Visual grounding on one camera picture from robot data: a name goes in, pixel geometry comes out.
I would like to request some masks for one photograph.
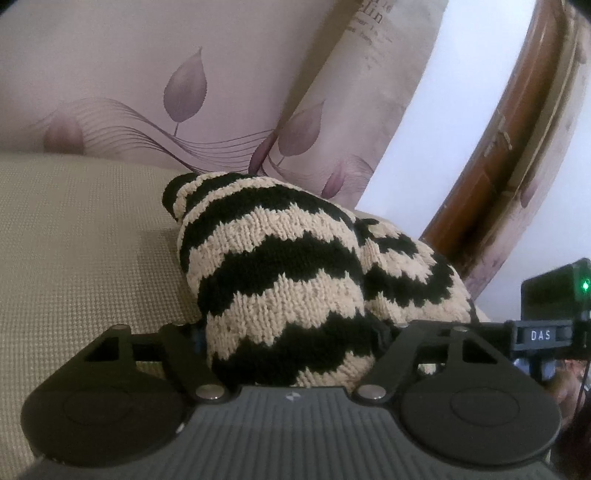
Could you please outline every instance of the white wall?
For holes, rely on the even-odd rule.
[[[493,320],[519,319],[524,279],[582,257],[591,258],[591,86],[548,196],[476,303]]]
[[[480,140],[535,0],[449,0],[417,91],[357,209],[418,237]]]

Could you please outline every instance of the logo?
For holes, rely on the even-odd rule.
[[[285,397],[290,402],[295,402],[301,398],[301,395],[298,392],[290,392]]]

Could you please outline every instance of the woven fabric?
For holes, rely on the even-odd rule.
[[[26,396],[107,327],[197,319],[160,205],[178,172],[105,160],[0,156],[0,479],[33,459]]]
[[[210,366],[226,385],[352,390],[375,363],[374,319],[478,321],[452,266],[394,225],[269,177],[176,177],[180,225]]]

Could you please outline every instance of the knitted hat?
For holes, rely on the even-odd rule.
[[[231,388],[353,389],[375,362],[372,314],[388,325],[477,321],[441,255],[293,185],[189,173],[169,183],[163,205],[180,225],[209,365]]]

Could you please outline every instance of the wooden frame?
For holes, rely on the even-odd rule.
[[[564,2],[538,0],[522,52],[496,112],[472,158],[421,237],[449,258],[474,297],[512,250],[509,242],[501,254],[494,240],[500,240],[498,235],[505,228],[500,225],[508,215],[511,199],[519,195],[528,211],[536,202],[541,204],[540,196],[545,197],[564,157],[578,115],[575,106],[567,108],[565,102],[578,95],[580,104],[580,81],[576,82],[573,75],[579,72],[575,56],[584,56],[586,51],[586,29],[587,22]],[[570,118],[569,129],[563,132],[557,121],[567,112],[574,117]],[[556,155],[560,155],[560,161],[551,167],[541,162],[540,155],[554,137],[564,143],[564,151],[554,152],[553,162],[558,161]],[[522,232],[525,224],[512,223],[507,228]],[[490,264],[484,258],[493,244],[498,255]]]

